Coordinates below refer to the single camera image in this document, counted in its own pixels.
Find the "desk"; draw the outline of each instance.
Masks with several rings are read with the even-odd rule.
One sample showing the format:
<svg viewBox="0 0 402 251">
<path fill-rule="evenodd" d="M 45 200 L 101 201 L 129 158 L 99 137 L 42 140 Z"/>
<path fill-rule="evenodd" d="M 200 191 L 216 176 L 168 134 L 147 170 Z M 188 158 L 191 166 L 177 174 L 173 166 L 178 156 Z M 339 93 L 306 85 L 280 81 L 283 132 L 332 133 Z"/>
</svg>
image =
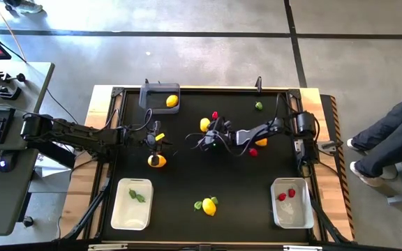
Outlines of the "desk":
<svg viewBox="0 0 402 251">
<path fill-rule="evenodd" d="M 113 86 L 94 87 L 86 120 L 87 126 L 102 128 L 105 125 L 107 111 L 110 105 L 112 87 Z M 319 140 L 329 140 L 319 91 L 317 89 L 300 89 L 300 91 L 304 109 L 313 112 L 320 122 L 322 133 L 320 134 Z M 80 162 L 86 161 L 88 157 L 89 156 L 82 156 L 82 158 L 77 160 L 76 164 L 78 165 Z M 322 155 L 321 161 L 335 168 L 333 158 Z M 90 163 L 74 171 L 61 219 L 61 232 L 63 235 L 70 231 L 87 208 L 94 180 L 95 166 L 95 163 Z M 348 219 L 348 213 L 351 212 L 347 211 L 345 208 L 345 201 L 338 178 L 332 172 L 327 170 L 326 167 L 320 165 L 315 166 L 315 171 L 318 180 L 318 187 L 320 189 L 322 207 L 324 208 L 325 213 L 329 216 L 334 225 L 338 227 L 341 233 L 346 238 L 352 240 L 352 230 Z M 94 217 L 98 219 L 98 212 L 96 212 Z M 97 224 L 98 221 L 94 220 L 91 234 L 95 234 Z M 319 237 L 317 227 L 315 227 L 314 233 Z"/>
<path fill-rule="evenodd" d="M 39 112 L 54 70 L 54 64 L 0 61 L 0 70 L 5 70 L 10 75 L 23 73 L 29 80 L 26 84 L 19 85 L 22 92 L 17 100 L 0 99 L 0 103 L 19 107 L 29 112 Z M 25 149 L 26 143 L 20 137 L 22 115 L 22 112 L 15 113 L 7 136 L 8 143 L 0 144 L 0 150 Z M 24 216 L 25 207 L 23 206 L 26 206 L 29 201 L 27 189 L 37 155 L 38 151 L 35 149 L 23 150 L 18 156 L 17 165 L 13 171 L 0 172 L 0 235 L 9 235 L 18 218 Z"/>
</svg>

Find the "lemon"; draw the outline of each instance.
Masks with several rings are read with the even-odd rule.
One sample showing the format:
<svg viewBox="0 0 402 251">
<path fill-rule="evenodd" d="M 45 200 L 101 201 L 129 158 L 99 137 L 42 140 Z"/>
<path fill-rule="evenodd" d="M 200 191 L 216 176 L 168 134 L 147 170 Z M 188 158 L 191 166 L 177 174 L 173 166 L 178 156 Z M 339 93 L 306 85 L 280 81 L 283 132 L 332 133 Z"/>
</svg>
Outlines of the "lemon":
<svg viewBox="0 0 402 251">
<path fill-rule="evenodd" d="M 210 120 L 208 118 L 203 118 L 200 121 L 200 129 L 202 132 L 206 132 L 208 130 L 208 126 L 210 124 Z"/>
<path fill-rule="evenodd" d="M 268 139 L 267 138 L 261 139 L 259 141 L 256 141 L 255 144 L 257 146 L 266 146 L 268 145 Z"/>
<path fill-rule="evenodd" d="M 202 210 L 204 210 L 207 215 L 214 216 L 216 212 L 215 203 L 211 199 L 204 199 L 202 201 Z"/>
<path fill-rule="evenodd" d="M 164 156 L 159 155 L 158 154 L 158 158 L 159 158 L 159 163 L 157 165 L 152 165 L 151 164 L 151 159 L 153 158 L 153 156 L 151 155 L 150 157 L 148 157 L 148 165 L 150 167 L 163 167 L 165 165 L 165 163 L 167 163 L 167 160 L 164 158 Z"/>
<path fill-rule="evenodd" d="M 178 105 L 178 96 L 176 95 L 170 95 L 167 98 L 167 107 L 175 107 Z"/>
</svg>

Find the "green leaf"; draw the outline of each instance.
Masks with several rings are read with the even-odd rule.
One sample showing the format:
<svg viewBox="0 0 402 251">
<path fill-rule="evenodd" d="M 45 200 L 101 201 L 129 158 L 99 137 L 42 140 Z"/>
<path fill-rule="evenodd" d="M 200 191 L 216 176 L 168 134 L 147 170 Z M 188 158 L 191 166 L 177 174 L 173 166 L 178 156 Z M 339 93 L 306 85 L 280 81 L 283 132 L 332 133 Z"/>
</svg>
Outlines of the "green leaf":
<svg viewBox="0 0 402 251">
<path fill-rule="evenodd" d="M 218 199 L 216 197 L 210 198 L 215 205 L 218 205 Z"/>
<path fill-rule="evenodd" d="M 200 210 L 200 209 L 201 209 L 201 206 L 202 206 L 202 201 L 197 201 L 197 202 L 195 202 L 194 207 L 195 207 L 196 210 Z"/>
<path fill-rule="evenodd" d="M 130 194 L 131 199 L 136 199 L 136 191 L 130 189 L 130 192 L 128 193 Z"/>
<path fill-rule="evenodd" d="M 255 108 L 257 108 L 258 110 L 263 110 L 263 104 L 261 102 L 256 102 Z"/>
<path fill-rule="evenodd" d="M 140 203 L 145 202 L 145 198 L 142 195 L 136 195 L 136 199 Z"/>
</svg>

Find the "white plastic bin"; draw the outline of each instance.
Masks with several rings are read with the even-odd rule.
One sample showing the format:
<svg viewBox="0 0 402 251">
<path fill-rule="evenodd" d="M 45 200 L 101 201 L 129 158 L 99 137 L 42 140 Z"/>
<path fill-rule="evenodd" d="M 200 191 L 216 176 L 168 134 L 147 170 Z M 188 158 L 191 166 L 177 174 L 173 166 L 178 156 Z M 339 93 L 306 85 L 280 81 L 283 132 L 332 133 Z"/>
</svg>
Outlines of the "white plastic bin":
<svg viewBox="0 0 402 251">
<path fill-rule="evenodd" d="M 293 198 L 288 190 L 296 191 Z M 278 195 L 284 192 L 287 196 L 279 201 Z M 303 178 L 277 178 L 271 185 L 272 211 L 276 225 L 285 229 L 310 229 L 314 225 L 308 185 Z"/>
<path fill-rule="evenodd" d="M 136 191 L 145 198 L 140 203 L 132 199 L 129 192 Z M 111 227 L 123 230 L 143 230 L 148 226 L 153 200 L 153 185 L 150 180 L 123 178 L 119 181 L 111 218 Z"/>
</svg>

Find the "concrete floor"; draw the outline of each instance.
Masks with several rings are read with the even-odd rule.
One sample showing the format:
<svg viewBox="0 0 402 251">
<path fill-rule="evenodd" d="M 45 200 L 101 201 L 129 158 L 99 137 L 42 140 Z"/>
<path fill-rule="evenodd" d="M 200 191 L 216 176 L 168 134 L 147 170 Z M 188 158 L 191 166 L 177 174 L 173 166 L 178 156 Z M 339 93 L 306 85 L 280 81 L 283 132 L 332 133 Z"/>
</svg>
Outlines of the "concrete floor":
<svg viewBox="0 0 402 251">
<path fill-rule="evenodd" d="M 11 27 L 21 30 L 289 31 L 283 0 L 37 2 L 46 13 L 12 16 L 1 5 L 0 9 Z M 299 33 L 402 34 L 402 0 L 291 0 L 291 6 Z M 0 29 L 5 29 L 1 20 Z M 16 50 L 10 36 L 0 39 Z M 50 90 L 80 122 L 95 84 L 142 84 L 148 78 L 250 86 L 261 75 L 265 86 L 299 86 L 289 38 L 18 36 L 18 40 L 29 61 L 57 65 Z M 402 100 L 402 40 L 301 39 L 299 46 L 308 87 L 337 99 L 344 139 Z M 69 119 L 49 97 L 42 112 Z M 345 150 L 347 163 L 357 158 Z M 388 206 L 384 191 L 362 185 L 352 174 L 348 178 L 356 241 L 402 248 L 402 204 Z M 401 191 L 398 181 L 388 187 Z M 52 240 L 63 201 L 64 195 L 33 197 L 28 213 L 38 219 L 36 228 L 17 226 L 12 235 L 0 237 L 0 245 Z"/>
</svg>

